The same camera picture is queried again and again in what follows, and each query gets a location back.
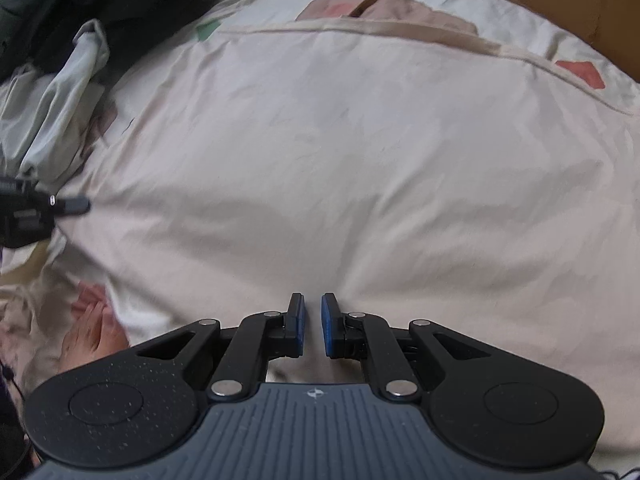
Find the silver screw head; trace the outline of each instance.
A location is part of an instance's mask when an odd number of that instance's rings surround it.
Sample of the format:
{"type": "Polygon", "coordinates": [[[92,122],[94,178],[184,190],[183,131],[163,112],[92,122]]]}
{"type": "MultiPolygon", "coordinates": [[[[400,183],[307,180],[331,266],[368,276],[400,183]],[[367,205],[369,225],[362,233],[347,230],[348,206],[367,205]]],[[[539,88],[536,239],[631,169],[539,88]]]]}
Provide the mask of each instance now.
{"type": "Polygon", "coordinates": [[[418,385],[404,379],[389,381],[385,390],[395,397],[407,397],[418,391],[418,385]]]}
{"type": "Polygon", "coordinates": [[[216,381],[211,385],[211,391],[219,397],[230,397],[242,391],[242,383],[232,379],[216,381]]]}

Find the black device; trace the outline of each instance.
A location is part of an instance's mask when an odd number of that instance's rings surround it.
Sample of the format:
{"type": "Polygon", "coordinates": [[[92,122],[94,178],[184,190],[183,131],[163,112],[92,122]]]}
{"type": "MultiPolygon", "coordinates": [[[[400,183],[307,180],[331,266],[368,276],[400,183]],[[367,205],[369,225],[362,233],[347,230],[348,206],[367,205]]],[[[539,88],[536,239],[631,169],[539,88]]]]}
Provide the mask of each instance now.
{"type": "Polygon", "coordinates": [[[9,393],[9,384],[22,391],[13,370],[0,360],[0,480],[17,480],[33,470],[31,443],[22,430],[17,410],[9,393]]]}
{"type": "Polygon", "coordinates": [[[57,217],[85,214],[90,208],[84,196],[57,198],[36,191],[30,180],[0,177],[0,246],[17,249],[45,240],[57,217]]]}
{"type": "Polygon", "coordinates": [[[330,358],[362,384],[264,382],[302,354],[305,307],[204,319],[55,376],[24,423],[32,479],[596,480],[604,423],[579,380],[427,320],[390,328],[322,297],[330,358]]]}
{"type": "Polygon", "coordinates": [[[56,73],[88,20],[99,20],[109,60],[97,77],[114,83],[156,44],[207,12],[217,0],[0,0],[0,80],[30,62],[56,73]]]}

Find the black cable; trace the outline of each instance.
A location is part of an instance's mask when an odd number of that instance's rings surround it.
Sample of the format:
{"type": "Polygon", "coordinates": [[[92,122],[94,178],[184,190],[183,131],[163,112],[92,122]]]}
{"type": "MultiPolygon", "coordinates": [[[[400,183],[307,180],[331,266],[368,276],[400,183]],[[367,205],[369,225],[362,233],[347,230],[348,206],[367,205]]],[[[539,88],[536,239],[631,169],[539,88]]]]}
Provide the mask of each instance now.
{"type": "Polygon", "coordinates": [[[640,475],[640,467],[635,467],[633,469],[630,469],[629,471],[624,473],[622,476],[620,476],[619,473],[617,473],[616,471],[601,471],[600,472],[601,475],[607,475],[607,478],[612,478],[612,479],[615,479],[615,480],[625,480],[627,478],[630,479],[631,478],[630,475],[633,475],[634,473],[638,473],[640,475]]]}
{"type": "MultiPolygon", "coordinates": [[[[20,394],[20,398],[24,402],[24,394],[22,393],[22,390],[20,389],[20,386],[18,386],[18,384],[15,382],[15,373],[14,373],[13,369],[11,367],[5,365],[2,362],[2,360],[0,360],[0,372],[1,372],[2,377],[4,377],[5,380],[7,381],[7,383],[11,383],[15,387],[15,389],[20,394]]],[[[24,449],[22,450],[22,453],[20,454],[20,457],[18,458],[18,460],[16,462],[14,462],[14,464],[9,468],[8,471],[6,471],[2,475],[0,475],[0,480],[8,480],[9,478],[11,478],[11,476],[18,470],[18,468],[24,462],[24,459],[30,453],[30,451],[31,451],[31,441],[30,441],[29,437],[27,436],[27,434],[24,435],[24,443],[25,443],[25,446],[24,446],[24,449]]]]}
{"type": "Polygon", "coordinates": [[[20,386],[18,386],[18,383],[15,382],[14,371],[9,366],[6,366],[2,360],[0,360],[0,370],[2,371],[2,377],[10,382],[16,390],[18,390],[18,394],[20,395],[22,402],[24,402],[24,394],[22,393],[20,386]]]}
{"type": "Polygon", "coordinates": [[[31,451],[31,441],[28,438],[25,440],[25,444],[26,445],[24,446],[24,449],[20,454],[20,458],[14,463],[14,465],[9,468],[9,471],[3,473],[2,476],[0,476],[0,480],[7,480],[22,465],[22,462],[24,462],[24,459],[31,451]]]}

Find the wrinkled fabric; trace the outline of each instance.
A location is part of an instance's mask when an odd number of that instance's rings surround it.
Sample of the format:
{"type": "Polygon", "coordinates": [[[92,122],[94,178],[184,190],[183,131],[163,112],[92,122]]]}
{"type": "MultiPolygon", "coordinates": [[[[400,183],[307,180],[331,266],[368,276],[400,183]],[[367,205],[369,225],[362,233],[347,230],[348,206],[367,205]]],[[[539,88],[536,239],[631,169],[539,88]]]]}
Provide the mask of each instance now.
{"type": "Polygon", "coordinates": [[[446,12],[433,10],[415,0],[314,0],[300,12],[296,20],[340,18],[341,16],[363,20],[423,23],[478,35],[478,29],[473,23],[446,12]]]}
{"type": "MultiPolygon", "coordinates": [[[[64,237],[56,234],[51,242],[2,251],[0,359],[14,371],[25,395],[56,373],[71,324],[69,300],[75,290],[67,280],[72,267],[65,264],[62,274],[54,269],[61,258],[64,263],[64,247],[64,237]]],[[[13,388],[10,393],[21,413],[22,399],[13,388]]]]}
{"type": "Polygon", "coordinates": [[[91,114],[103,87],[90,82],[109,58],[102,26],[85,23],[62,70],[23,67],[0,88],[0,170],[56,192],[80,167],[91,114]]]}
{"type": "Polygon", "coordinates": [[[299,291],[305,354],[271,376],[353,380],[324,356],[332,291],[581,378],[600,445],[640,447],[636,116],[525,51],[400,22],[221,27],[158,70],[65,187],[92,211],[59,224],[132,343],[299,291]]]}
{"type": "MultiPolygon", "coordinates": [[[[222,0],[200,23],[223,21],[224,26],[276,25],[292,22],[313,0],[222,0]]],[[[489,41],[512,44],[556,60],[590,61],[606,88],[601,93],[610,101],[640,110],[640,86],[609,59],[570,32],[509,0],[415,0],[433,10],[446,12],[478,29],[489,41]]],[[[185,30],[177,41],[194,38],[185,30]]]]}

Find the blue gripper pad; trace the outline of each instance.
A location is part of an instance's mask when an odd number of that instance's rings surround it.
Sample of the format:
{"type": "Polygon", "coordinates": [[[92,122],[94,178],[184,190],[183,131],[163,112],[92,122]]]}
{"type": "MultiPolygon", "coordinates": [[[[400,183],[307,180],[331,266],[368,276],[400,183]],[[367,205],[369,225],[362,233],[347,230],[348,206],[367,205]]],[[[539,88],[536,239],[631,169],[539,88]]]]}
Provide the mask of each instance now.
{"type": "Polygon", "coordinates": [[[46,462],[30,478],[602,480],[582,463],[511,472],[473,462],[449,449],[415,406],[385,402],[367,384],[277,383],[261,384],[243,402],[214,405],[185,444],[154,462],[102,471],[46,462]]]}
{"type": "Polygon", "coordinates": [[[320,319],[322,321],[322,336],[324,337],[324,352],[327,357],[333,357],[334,349],[331,342],[331,316],[326,298],[323,296],[320,305],[320,319]]]}
{"type": "Polygon", "coordinates": [[[296,341],[298,343],[298,354],[302,355],[305,347],[305,321],[306,321],[306,308],[304,298],[302,300],[302,306],[296,315],[296,341]]]}

